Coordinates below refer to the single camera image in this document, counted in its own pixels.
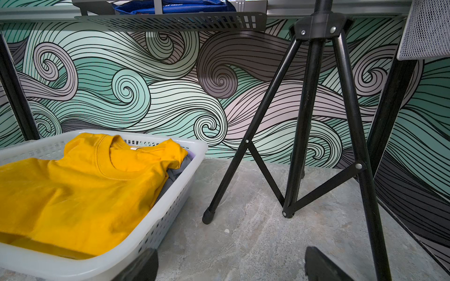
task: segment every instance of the folded clothes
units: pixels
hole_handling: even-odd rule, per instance
[[[74,259],[122,242],[188,152],[171,139],[137,149],[120,136],[78,135],[61,160],[0,166],[0,242]]]
[[[189,155],[187,155],[184,158],[183,162],[181,163],[180,168],[167,170],[167,175],[169,176],[169,178],[166,180],[166,183],[162,187],[161,192],[159,193],[158,198],[156,199],[156,202],[158,202],[159,199],[164,195],[164,193],[166,193],[166,191],[169,189],[169,187],[178,178],[178,176],[186,169],[186,167],[189,165],[190,162],[191,162],[191,159],[190,159]]]
[[[155,4],[153,0],[135,0],[122,5],[112,3],[112,7],[120,14],[155,14]],[[222,2],[220,0],[163,0],[162,12],[236,12],[236,8],[230,2]]]

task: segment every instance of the laundry basket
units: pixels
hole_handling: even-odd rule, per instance
[[[104,130],[78,130],[0,150],[0,165],[34,157],[61,159],[67,142],[81,133],[120,135],[134,146],[155,146],[168,137]],[[193,175],[208,145],[200,140],[172,138],[195,156],[130,235],[100,256],[73,260],[0,243],[0,267],[50,280],[111,280],[145,248],[158,248],[189,196]]]

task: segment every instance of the mesh panel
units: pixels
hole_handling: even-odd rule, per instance
[[[401,40],[399,60],[450,56],[450,0],[413,0]]]

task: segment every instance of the wave mural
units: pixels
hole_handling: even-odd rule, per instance
[[[0,7],[58,0],[0,0]],[[293,20],[265,32],[114,32],[82,22],[5,24],[3,33],[42,137],[97,128],[202,139],[233,157],[289,44]],[[369,132],[403,22],[360,18],[348,35],[363,126]],[[305,74],[302,45],[254,143],[289,163]],[[377,193],[450,265],[450,59],[419,61],[376,175]],[[327,43],[306,164],[353,161],[333,48]],[[23,141],[0,87],[0,147]]]

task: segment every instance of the concrete floor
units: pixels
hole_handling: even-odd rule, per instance
[[[285,219],[257,165],[244,161],[213,222],[205,225],[203,212],[229,163],[206,159],[199,167],[190,198],[158,249],[157,280],[307,280],[304,255],[310,245],[321,249],[355,281],[376,280],[354,179]],[[267,165],[284,194],[289,166]],[[307,167],[299,197],[338,171]],[[381,207],[380,213],[394,281],[450,280]],[[0,281],[37,279],[0,268]]]

